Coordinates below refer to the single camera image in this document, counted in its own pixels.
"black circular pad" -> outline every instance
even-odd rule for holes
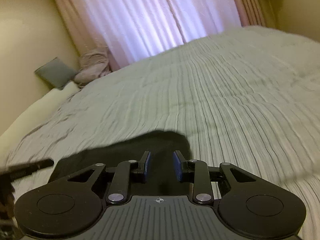
[[[276,197],[257,195],[247,200],[247,208],[258,216],[271,217],[283,210],[283,204]]]
[[[14,208],[23,233],[37,238],[73,236],[91,226],[101,211],[100,198],[78,182],[52,182],[31,190]]]
[[[221,220],[251,239],[283,239],[297,233],[306,217],[303,202],[269,182],[238,183],[218,204]]]
[[[49,215],[57,215],[68,212],[75,205],[75,200],[67,195],[52,194],[41,198],[38,209]]]

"pillow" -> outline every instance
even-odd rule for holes
[[[64,86],[72,80],[77,71],[68,67],[59,58],[55,58],[38,68],[35,74],[49,82],[57,89],[63,89]]]
[[[111,73],[108,47],[100,47],[88,51],[79,58],[81,69],[74,82],[84,87],[91,81]]]
[[[54,88],[41,99],[27,108],[13,124],[0,136],[0,167],[4,165],[4,155],[19,142],[19,140],[37,125],[45,122],[71,95],[79,91],[78,86],[69,82],[63,90]]]

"textured bedspread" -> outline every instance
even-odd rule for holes
[[[90,83],[26,135],[6,164],[58,161],[154,129],[174,130],[188,138],[194,158],[231,162],[298,195],[308,212],[300,236],[318,240],[319,98],[319,43],[238,29]],[[17,183],[16,195],[45,184],[51,172]]]

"gray ribbed platform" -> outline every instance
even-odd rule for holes
[[[209,207],[186,196],[141,197],[109,207],[100,221],[71,240],[244,240],[227,229]]]

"gray pillow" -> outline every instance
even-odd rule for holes
[[[57,89],[63,89],[64,86],[72,80],[77,71],[68,67],[59,58],[55,58],[38,68],[35,74],[49,82]]]

